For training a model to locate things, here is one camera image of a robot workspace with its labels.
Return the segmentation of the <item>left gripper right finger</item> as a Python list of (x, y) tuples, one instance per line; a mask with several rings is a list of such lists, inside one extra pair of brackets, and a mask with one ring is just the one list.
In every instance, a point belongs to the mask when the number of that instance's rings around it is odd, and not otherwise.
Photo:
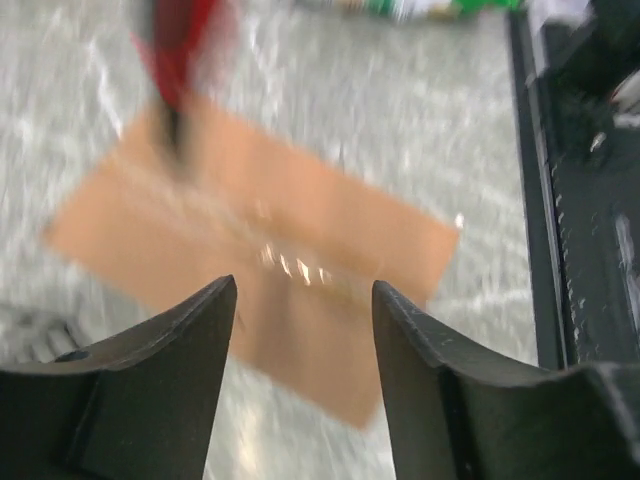
[(400, 479), (635, 479), (639, 368), (549, 371), (426, 314), (389, 283), (372, 316)]

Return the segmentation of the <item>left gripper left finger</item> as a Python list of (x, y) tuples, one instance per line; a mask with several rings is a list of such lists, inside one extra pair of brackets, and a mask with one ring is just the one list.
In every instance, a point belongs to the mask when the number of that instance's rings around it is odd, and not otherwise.
[(200, 479), (232, 333), (224, 276), (121, 333), (1, 370), (5, 479)]

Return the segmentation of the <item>brown cardboard express box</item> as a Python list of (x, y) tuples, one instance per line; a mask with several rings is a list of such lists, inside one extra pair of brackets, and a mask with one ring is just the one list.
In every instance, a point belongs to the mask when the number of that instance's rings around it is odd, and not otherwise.
[(372, 285), (424, 306), (457, 230), (209, 100), (192, 121), (180, 178), (161, 158), (158, 110), (143, 109), (58, 210), (47, 244), (154, 311), (232, 275), (232, 355), (366, 427), (381, 397)]

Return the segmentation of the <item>red black utility knife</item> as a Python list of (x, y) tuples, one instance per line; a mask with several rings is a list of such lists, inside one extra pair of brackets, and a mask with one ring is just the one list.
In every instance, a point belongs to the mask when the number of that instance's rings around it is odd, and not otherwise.
[(190, 167), (189, 96), (199, 56), (224, 47), (235, 15), (232, 1), (135, 1), (134, 45), (157, 95), (155, 140), (161, 159), (178, 174)]

